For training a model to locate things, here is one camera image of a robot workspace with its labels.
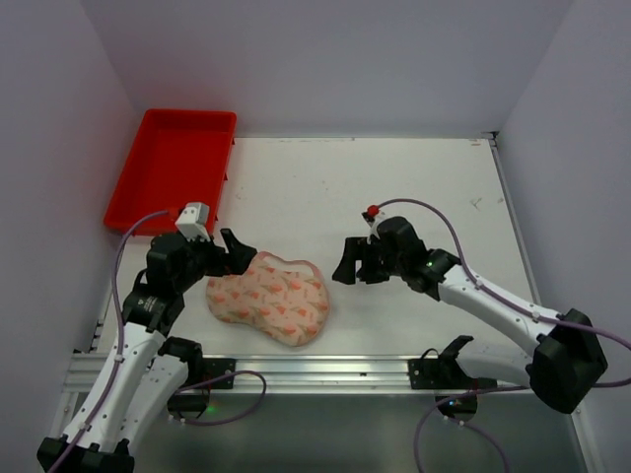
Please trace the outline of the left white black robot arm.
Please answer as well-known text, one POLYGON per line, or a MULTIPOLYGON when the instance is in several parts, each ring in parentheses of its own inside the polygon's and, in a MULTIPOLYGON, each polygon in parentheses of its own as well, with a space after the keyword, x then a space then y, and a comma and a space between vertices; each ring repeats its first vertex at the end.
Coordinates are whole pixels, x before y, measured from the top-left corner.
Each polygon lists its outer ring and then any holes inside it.
POLYGON ((255 248, 223 229, 223 246, 201 234, 151 240, 146 267, 124 302, 116 302, 117 335, 81 409, 37 460, 46 472, 131 472, 134 453, 168 400, 188 382, 202 385, 200 344, 171 336, 184 294, 207 276, 242 275, 255 248))

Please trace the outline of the peach floral mesh laundry bag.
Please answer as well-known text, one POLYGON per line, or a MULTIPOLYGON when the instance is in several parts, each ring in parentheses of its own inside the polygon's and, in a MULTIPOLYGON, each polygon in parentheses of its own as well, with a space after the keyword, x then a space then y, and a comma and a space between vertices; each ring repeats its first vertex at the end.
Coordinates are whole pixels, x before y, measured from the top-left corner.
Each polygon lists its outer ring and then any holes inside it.
POLYGON ((324 277, 315 265, 265 251, 242 275, 209 278, 205 297, 219 321, 250 326, 292 348, 314 341, 330 313, 324 277))

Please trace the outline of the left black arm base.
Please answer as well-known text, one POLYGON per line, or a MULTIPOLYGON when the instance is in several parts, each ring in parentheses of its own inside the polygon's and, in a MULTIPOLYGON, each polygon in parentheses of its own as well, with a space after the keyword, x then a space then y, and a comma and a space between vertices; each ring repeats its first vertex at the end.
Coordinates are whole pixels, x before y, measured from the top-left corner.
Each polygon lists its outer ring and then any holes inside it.
MULTIPOLYGON (((182 384, 183 387, 234 372, 237 365, 237 360, 234 358, 205 358, 199 343, 177 337, 168 338, 159 353, 175 356, 184 362, 188 368, 188 375, 182 384)), ((202 388, 173 394, 167 404, 168 411, 176 418, 183 418, 185 414, 195 414, 194 419, 197 420, 210 407, 211 389, 232 389, 233 384, 230 378, 216 381, 202 388)))

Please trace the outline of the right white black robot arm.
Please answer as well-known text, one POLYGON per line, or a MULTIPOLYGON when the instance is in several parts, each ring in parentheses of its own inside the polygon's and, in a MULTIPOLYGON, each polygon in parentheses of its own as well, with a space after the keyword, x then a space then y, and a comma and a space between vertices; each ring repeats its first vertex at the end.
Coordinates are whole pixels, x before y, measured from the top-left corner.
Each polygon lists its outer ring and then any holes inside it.
POLYGON ((461 257, 427 247, 403 217, 378 214, 367 222, 367 236, 345 240, 333 281, 378 284, 398 277, 412 291, 473 315, 515 345, 490 346, 459 335, 436 359, 409 362, 412 388, 490 388, 504 381, 570 414, 606 371, 591 320, 582 312, 559 314, 503 290, 466 270, 461 257))

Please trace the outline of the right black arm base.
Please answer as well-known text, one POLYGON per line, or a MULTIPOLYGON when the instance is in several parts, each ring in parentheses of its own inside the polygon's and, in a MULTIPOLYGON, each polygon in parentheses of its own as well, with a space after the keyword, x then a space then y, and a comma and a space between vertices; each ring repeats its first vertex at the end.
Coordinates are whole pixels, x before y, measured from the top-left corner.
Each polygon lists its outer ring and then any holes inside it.
MULTIPOLYGON (((429 348, 418 358, 407 361, 407 374, 413 390, 478 390, 497 387, 495 379, 487 377, 471 377, 456 363, 463 348, 474 338, 470 335, 459 335, 442 352, 429 348)), ((478 400, 476 396, 456 399, 441 405, 438 410, 450 419, 468 422, 476 414, 478 400)))

